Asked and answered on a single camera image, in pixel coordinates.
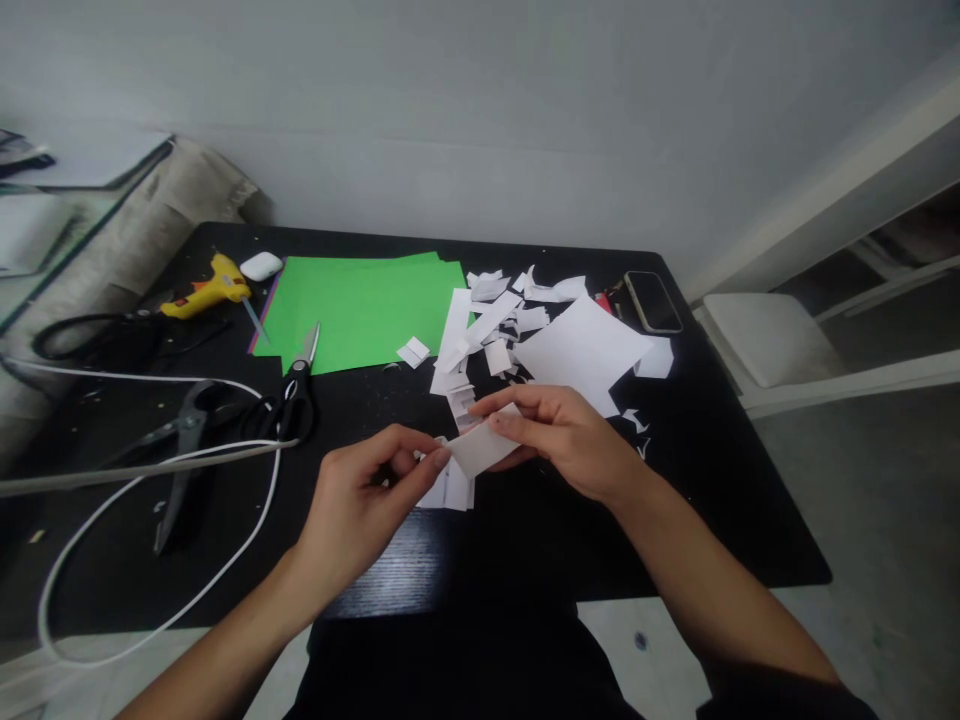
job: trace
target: hand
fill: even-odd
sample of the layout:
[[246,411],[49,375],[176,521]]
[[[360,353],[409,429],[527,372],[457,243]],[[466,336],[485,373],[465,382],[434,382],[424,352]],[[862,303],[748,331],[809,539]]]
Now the hand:
[[[516,403],[522,417],[497,413]],[[494,432],[521,447],[490,468],[505,470],[536,455],[550,460],[570,485],[608,507],[627,501],[652,471],[580,393],[568,387],[514,385],[481,398],[472,415],[489,415]]]
[[[417,463],[414,450],[427,457]],[[287,587],[305,599],[307,623],[376,562],[449,460],[450,451],[436,440],[402,425],[327,453],[287,567]],[[387,464],[400,481],[372,485]]]

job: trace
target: floor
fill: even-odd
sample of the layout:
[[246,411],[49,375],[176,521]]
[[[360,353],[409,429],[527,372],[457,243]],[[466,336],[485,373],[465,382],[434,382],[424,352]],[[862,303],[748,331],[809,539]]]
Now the floor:
[[[825,331],[851,369],[902,359],[904,344],[960,347],[958,295],[960,277],[855,319],[837,318]],[[777,597],[883,720],[960,717],[960,385],[805,408],[755,426],[835,575],[830,586]],[[649,720],[688,720],[709,697],[659,599],[587,603],[580,616],[610,657],[624,696]],[[168,632],[130,660],[81,677],[11,680],[42,664],[37,653],[2,665],[0,720],[38,717],[28,713],[38,689],[52,695],[43,720],[111,718],[202,632]],[[96,656],[135,639],[64,645]],[[301,635],[281,655],[248,718],[279,718],[290,707],[305,644]]]

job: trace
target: black table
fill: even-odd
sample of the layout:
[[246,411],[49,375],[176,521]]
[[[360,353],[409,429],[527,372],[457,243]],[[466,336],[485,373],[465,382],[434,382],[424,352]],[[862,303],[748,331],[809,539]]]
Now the black table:
[[[586,274],[591,292],[615,284],[627,270],[659,273],[686,327],[673,340],[673,370],[667,380],[625,376],[612,390],[618,407],[638,408],[644,422],[652,424],[648,462],[765,585],[830,581],[826,562],[659,255],[207,223],[197,228],[154,290],[208,276],[214,249],[238,262],[261,250],[280,256],[340,257],[436,250],[444,260],[459,260],[464,272],[502,268],[516,276],[536,263],[542,284]],[[280,361],[246,353],[252,331],[243,308],[225,303],[210,312],[232,318],[234,328],[183,356],[166,374],[230,378],[262,392],[273,390],[281,377]],[[216,623],[296,541],[317,468],[328,450],[392,422],[453,437],[456,430],[446,400],[428,393],[432,373],[433,364],[425,363],[416,371],[371,367],[314,377],[312,391],[322,424],[307,444],[284,452],[276,496],[259,537],[179,625]],[[479,355],[471,357],[468,373],[478,397],[504,386],[488,376]],[[174,417],[187,387],[79,382],[16,475],[96,466]],[[611,422],[628,439],[636,437],[629,421]],[[225,430],[211,441],[236,439],[235,433]],[[197,513],[192,537],[159,559],[151,551],[159,517],[154,505],[165,499],[169,477],[144,481],[124,496],[90,530],[64,568],[51,605],[55,634],[150,629],[179,610],[250,533],[265,498],[271,463],[272,455],[265,455],[208,471],[195,483],[201,490],[191,503]],[[0,637],[34,632],[36,602],[49,567],[114,487],[0,501]],[[26,544],[40,528],[46,529],[45,538]],[[472,512],[414,510],[383,557],[328,614],[416,612],[461,598],[584,601],[655,594],[611,516],[571,490],[549,464],[533,461],[478,479]]]

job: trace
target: left hand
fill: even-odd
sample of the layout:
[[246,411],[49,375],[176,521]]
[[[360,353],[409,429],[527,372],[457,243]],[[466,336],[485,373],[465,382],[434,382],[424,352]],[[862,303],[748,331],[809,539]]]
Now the left hand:
[[[418,463],[414,450],[427,457]],[[307,522],[284,559],[285,586],[304,603],[302,622],[312,622],[376,562],[449,460],[450,451],[436,440],[402,425],[327,453]],[[387,464],[400,481],[372,485]]]

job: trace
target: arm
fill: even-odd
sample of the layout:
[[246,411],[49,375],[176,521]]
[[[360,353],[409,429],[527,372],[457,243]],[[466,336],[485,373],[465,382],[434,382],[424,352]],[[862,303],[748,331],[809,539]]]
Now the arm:
[[[429,456],[418,464],[414,450]],[[297,544],[118,717],[242,717],[287,643],[376,561],[449,459],[433,438],[399,425],[328,453]],[[385,464],[402,479],[371,485]]]
[[702,664],[759,665],[839,683],[800,623],[578,393],[517,385],[481,399],[471,412],[488,415],[511,402],[523,417],[496,413],[491,426],[521,447],[492,469],[539,454],[576,490],[606,505]]

